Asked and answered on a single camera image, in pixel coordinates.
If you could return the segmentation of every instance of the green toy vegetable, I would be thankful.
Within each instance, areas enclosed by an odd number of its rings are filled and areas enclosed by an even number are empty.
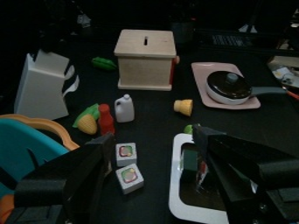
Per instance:
[[[118,68],[118,65],[115,64],[115,62],[110,59],[103,59],[100,57],[96,57],[95,59],[92,59],[91,61],[92,66],[102,68],[104,70],[115,70]]]
[[[72,128],[78,128],[79,127],[79,120],[80,118],[86,115],[86,114],[91,114],[95,118],[95,120],[99,119],[99,104],[94,104],[91,107],[86,108],[86,110],[79,114],[75,123],[72,124]]]

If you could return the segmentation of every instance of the yellow cup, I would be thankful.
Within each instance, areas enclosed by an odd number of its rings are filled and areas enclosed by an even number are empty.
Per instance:
[[[192,115],[192,100],[175,101],[174,111],[180,112],[186,116],[191,116]]]

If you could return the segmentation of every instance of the yellow toy fruit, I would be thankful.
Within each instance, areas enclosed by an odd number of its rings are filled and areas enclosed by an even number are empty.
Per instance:
[[[91,114],[86,114],[79,119],[79,130],[88,135],[95,135],[98,133],[98,123]]]

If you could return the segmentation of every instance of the white container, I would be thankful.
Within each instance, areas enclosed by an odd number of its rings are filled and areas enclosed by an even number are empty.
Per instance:
[[[135,105],[130,94],[115,101],[116,121],[127,123],[135,120]]]

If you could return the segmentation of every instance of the frying pan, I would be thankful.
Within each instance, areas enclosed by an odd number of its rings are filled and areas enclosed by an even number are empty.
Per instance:
[[[255,95],[286,94],[286,90],[282,87],[251,87],[237,73],[218,71],[208,76],[207,93],[214,101],[239,105]]]

